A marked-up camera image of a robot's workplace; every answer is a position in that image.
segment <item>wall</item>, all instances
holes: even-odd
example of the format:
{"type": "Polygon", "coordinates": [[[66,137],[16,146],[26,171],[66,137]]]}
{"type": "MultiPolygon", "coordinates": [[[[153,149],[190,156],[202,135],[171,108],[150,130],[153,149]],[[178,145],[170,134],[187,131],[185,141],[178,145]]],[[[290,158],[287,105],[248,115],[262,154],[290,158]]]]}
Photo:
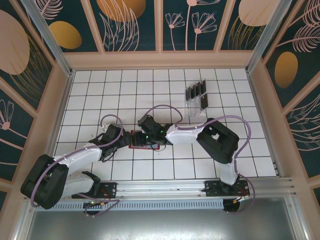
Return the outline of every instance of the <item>wall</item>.
{"type": "Polygon", "coordinates": [[[292,177],[314,236],[320,236],[319,16],[318,0],[298,0],[252,73],[283,175],[292,177]]]}
{"type": "Polygon", "coordinates": [[[101,70],[244,67],[279,0],[35,2],[70,66],[101,70]]]}
{"type": "Polygon", "coordinates": [[[66,75],[16,2],[0,2],[0,22],[0,232],[8,239],[24,198],[20,187],[45,152],[66,75]]]}

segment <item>leaf drawing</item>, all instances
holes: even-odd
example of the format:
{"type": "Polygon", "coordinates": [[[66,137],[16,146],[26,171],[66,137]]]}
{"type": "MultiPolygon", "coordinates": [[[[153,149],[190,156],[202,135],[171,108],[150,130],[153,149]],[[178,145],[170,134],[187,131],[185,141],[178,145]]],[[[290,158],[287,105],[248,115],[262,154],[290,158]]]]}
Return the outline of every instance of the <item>leaf drawing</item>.
{"type": "Polygon", "coordinates": [[[105,17],[100,13],[104,25],[103,45],[106,51],[135,51],[139,44],[139,25],[135,13],[127,8],[124,1],[123,11],[115,0],[110,0],[112,8],[105,0],[101,3],[109,16],[105,17]]]}
{"type": "Polygon", "coordinates": [[[315,49],[320,44],[320,25],[305,25],[296,32],[292,40],[280,43],[276,47],[287,43],[292,43],[293,49],[296,52],[311,53],[312,49],[315,49]]]}
{"type": "Polygon", "coordinates": [[[299,150],[320,149],[320,94],[309,104],[293,109],[287,120],[299,150]]]}
{"type": "Polygon", "coordinates": [[[294,20],[289,27],[299,21],[301,18],[304,23],[312,27],[319,25],[320,23],[320,0],[308,0],[308,3],[305,6],[304,13],[294,20]]]}
{"type": "Polygon", "coordinates": [[[47,20],[53,20],[60,13],[62,0],[34,0],[42,17],[47,20]]]}

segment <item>white grid floor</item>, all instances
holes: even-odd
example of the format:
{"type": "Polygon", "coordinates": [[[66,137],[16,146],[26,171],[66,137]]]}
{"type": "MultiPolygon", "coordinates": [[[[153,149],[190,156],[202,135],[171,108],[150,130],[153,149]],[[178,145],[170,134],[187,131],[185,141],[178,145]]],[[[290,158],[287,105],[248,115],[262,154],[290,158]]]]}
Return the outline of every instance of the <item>white grid floor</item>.
{"type": "MultiPolygon", "coordinates": [[[[244,69],[77,71],[55,155],[78,149],[102,133],[98,122],[106,114],[118,115],[129,132],[137,130],[135,123],[159,104],[179,108],[184,116],[185,89],[199,80],[206,80],[207,118],[237,115],[252,128],[252,139],[237,161],[239,172],[246,177],[276,176],[244,69]]],[[[153,117],[160,124],[179,120],[179,115],[168,108],[154,110],[153,117]]],[[[185,124],[202,122],[197,118],[183,120],[185,124]]],[[[237,119],[222,123],[238,134],[242,146],[247,138],[244,123],[237,119]]],[[[103,181],[207,179],[219,177],[216,164],[199,144],[182,143],[161,152],[121,148],[111,160],[89,164],[81,171],[91,171],[103,181]]]]}

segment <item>purple cable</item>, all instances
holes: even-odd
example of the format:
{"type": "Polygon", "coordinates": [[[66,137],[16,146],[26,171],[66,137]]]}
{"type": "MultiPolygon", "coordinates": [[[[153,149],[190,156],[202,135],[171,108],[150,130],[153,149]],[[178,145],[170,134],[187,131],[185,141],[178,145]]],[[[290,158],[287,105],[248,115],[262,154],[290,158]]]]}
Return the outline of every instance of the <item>purple cable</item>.
{"type": "MultiPolygon", "coordinates": [[[[84,195],[84,194],[82,194],[82,193],[77,193],[77,195],[79,195],[80,197],[86,198],[86,199],[93,200],[93,201],[97,201],[97,200],[98,200],[98,199],[96,199],[96,198],[94,198],[94,197],[89,197],[89,196],[86,196],[86,195],[84,195]]],[[[101,203],[105,203],[105,204],[112,203],[112,202],[115,202],[115,203],[112,204],[110,207],[108,207],[106,210],[100,211],[100,212],[98,212],[98,213],[95,214],[95,215],[89,215],[89,214],[87,213],[88,208],[91,207],[90,205],[88,205],[88,206],[86,206],[86,208],[84,209],[84,213],[86,214],[87,217],[88,217],[88,216],[91,216],[92,218],[99,217],[99,216],[101,216],[102,214],[105,214],[106,212],[108,212],[110,209],[112,209],[113,207],[115,207],[115,206],[120,202],[119,199],[115,199],[115,200],[102,200],[102,201],[101,201],[101,200],[98,200],[98,201],[101,202],[101,203]]]]}
{"type": "Polygon", "coordinates": [[[121,125],[121,130],[120,130],[119,135],[118,135],[113,141],[111,141],[111,142],[109,142],[109,143],[106,143],[106,144],[103,144],[103,145],[88,146],[88,147],[79,148],[78,150],[75,150],[75,151],[73,151],[73,152],[68,153],[67,155],[61,157],[60,159],[56,160],[54,163],[52,163],[51,165],[49,165],[48,168],[47,168],[46,170],[44,170],[44,172],[41,174],[40,178],[38,179],[38,181],[36,182],[36,184],[35,184],[35,186],[34,186],[34,189],[33,189],[33,191],[32,191],[31,198],[30,198],[30,203],[31,203],[31,206],[32,206],[32,207],[36,208],[36,207],[39,206],[39,205],[35,204],[36,191],[37,191],[37,189],[38,189],[38,187],[39,187],[42,179],[44,179],[45,175],[47,174],[47,172],[48,172],[50,169],[52,169],[55,165],[57,165],[58,163],[60,163],[60,162],[63,161],[64,159],[67,159],[67,158],[69,158],[69,157],[71,157],[71,156],[73,156],[73,155],[75,155],[75,154],[77,154],[77,153],[80,153],[80,152],[83,152],[83,151],[87,151],[87,150],[89,150],[89,149],[96,149],[96,148],[107,147],[107,146],[115,143],[115,142],[121,137],[122,132],[123,132],[123,130],[124,130],[124,125],[123,125],[121,119],[120,119],[118,116],[116,116],[116,115],[107,114],[107,115],[103,116],[103,118],[102,118],[101,121],[100,121],[100,126],[101,126],[101,127],[102,127],[102,121],[103,121],[106,117],[115,117],[115,118],[117,118],[117,119],[119,120],[120,125],[121,125]]]}
{"type": "Polygon", "coordinates": [[[181,112],[175,108],[174,106],[170,106],[170,105],[166,105],[166,104],[160,104],[160,105],[157,105],[157,106],[154,106],[153,108],[149,109],[145,114],[144,116],[146,116],[149,112],[151,112],[152,110],[156,109],[156,108],[159,108],[159,107],[167,107],[167,108],[171,108],[171,109],[174,109],[175,111],[177,111],[177,113],[180,115],[180,120],[177,121],[174,126],[176,129],[178,130],[195,130],[195,129],[200,129],[200,128],[204,128],[205,126],[209,125],[209,124],[212,124],[216,121],[219,121],[219,120],[222,120],[222,119],[239,119],[241,120],[245,125],[246,127],[248,128],[248,138],[246,139],[245,143],[243,144],[242,147],[240,147],[240,149],[234,154],[234,171],[236,174],[238,174],[241,178],[244,178],[245,180],[247,180],[247,182],[251,185],[251,188],[252,188],[252,192],[253,192],[253,198],[252,198],[252,202],[250,204],[249,207],[247,207],[245,210],[242,210],[242,211],[237,211],[237,212],[234,212],[234,214],[240,214],[240,213],[244,213],[246,211],[248,211],[252,206],[253,204],[255,203],[255,200],[256,200],[256,190],[255,190],[255,187],[253,185],[253,183],[245,176],[243,176],[242,174],[240,174],[238,172],[238,169],[237,169],[237,157],[239,156],[239,154],[241,153],[241,151],[248,145],[249,141],[250,141],[250,138],[251,138],[251,128],[250,128],[250,125],[249,123],[244,120],[242,117],[239,117],[239,116],[235,116],[235,115],[227,115],[227,116],[220,116],[220,117],[217,117],[213,120],[210,120],[202,125],[199,125],[199,126],[195,126],[195,127],[179,127],[178,126],[178,123],[180,123],[184,118],[181,114],[181,112]]]}

